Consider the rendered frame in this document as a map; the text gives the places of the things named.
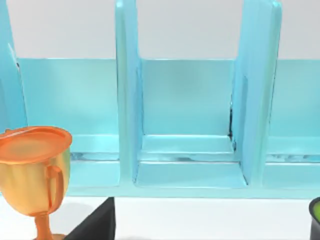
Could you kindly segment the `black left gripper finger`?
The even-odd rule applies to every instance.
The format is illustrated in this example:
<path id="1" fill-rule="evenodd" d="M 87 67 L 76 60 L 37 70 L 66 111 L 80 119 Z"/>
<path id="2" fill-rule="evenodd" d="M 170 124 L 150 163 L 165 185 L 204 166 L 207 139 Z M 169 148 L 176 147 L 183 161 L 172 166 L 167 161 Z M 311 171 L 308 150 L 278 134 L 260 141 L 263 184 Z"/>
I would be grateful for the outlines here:
<path id="1" fill-rule="evenodd" d="M 108 197 L 63 240 L 115 240 L 115 198 Z"/>

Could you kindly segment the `golden trophy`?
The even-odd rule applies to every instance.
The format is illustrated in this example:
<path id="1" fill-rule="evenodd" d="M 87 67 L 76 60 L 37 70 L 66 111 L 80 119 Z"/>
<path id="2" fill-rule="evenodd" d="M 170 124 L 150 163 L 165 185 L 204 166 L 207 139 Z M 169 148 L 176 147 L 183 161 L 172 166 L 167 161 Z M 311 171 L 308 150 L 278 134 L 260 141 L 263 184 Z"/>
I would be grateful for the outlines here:
<path id="1" fill-rule="evenodd" d="M 54 126 L 6 129 L 0 134 L 0 192 L 17 212 L 33 217 L 35 240 L 63 240 L 49 215 L 62 204 L 70 173 L 72 135 Z"/>

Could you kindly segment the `light blue rack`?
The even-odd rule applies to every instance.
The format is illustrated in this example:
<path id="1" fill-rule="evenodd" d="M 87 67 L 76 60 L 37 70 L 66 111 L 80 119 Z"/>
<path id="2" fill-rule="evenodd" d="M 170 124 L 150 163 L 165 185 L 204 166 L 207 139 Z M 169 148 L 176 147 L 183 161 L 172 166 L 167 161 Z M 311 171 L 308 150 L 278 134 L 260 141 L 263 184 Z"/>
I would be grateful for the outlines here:
<path id="1" fill-rule="evenodd" d="M 320 59 L 278 58 L 280 1 L 244 0 L 236 59 L 141 58 L 114 11 L 115 59 L 18 58 L 0 0 L 0 133 L 71 133 L 71 196 L 320 196 Z"/>

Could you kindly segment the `black pot with green inside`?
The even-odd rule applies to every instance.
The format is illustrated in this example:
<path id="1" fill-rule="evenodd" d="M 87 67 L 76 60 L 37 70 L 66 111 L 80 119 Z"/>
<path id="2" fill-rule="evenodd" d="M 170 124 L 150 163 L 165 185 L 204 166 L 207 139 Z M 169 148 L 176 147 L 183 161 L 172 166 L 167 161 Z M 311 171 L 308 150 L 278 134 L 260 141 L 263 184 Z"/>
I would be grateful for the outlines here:
<path id="1" fill-rule="evenodd" d="M 320 197 L 310 202 L 309 213 L 311 216 L 309 240 L 320 240 Z"/>

